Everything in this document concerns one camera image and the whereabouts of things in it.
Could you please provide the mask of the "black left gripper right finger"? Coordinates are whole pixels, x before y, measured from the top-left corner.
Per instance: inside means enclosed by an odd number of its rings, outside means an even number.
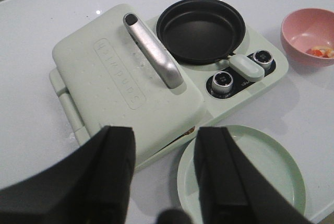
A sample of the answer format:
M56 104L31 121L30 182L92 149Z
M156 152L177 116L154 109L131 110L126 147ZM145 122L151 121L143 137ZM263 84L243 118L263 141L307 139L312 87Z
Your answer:
M202 127L194 166L204 223L309 223L258 171L226 127Z

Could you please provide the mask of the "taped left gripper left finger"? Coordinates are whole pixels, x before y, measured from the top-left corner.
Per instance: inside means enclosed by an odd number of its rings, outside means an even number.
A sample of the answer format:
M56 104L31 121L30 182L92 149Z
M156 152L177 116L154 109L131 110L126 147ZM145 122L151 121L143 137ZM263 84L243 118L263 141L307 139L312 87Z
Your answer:
M124 223L135 166L129 127L103 127L50 168L1 190L1 223Z

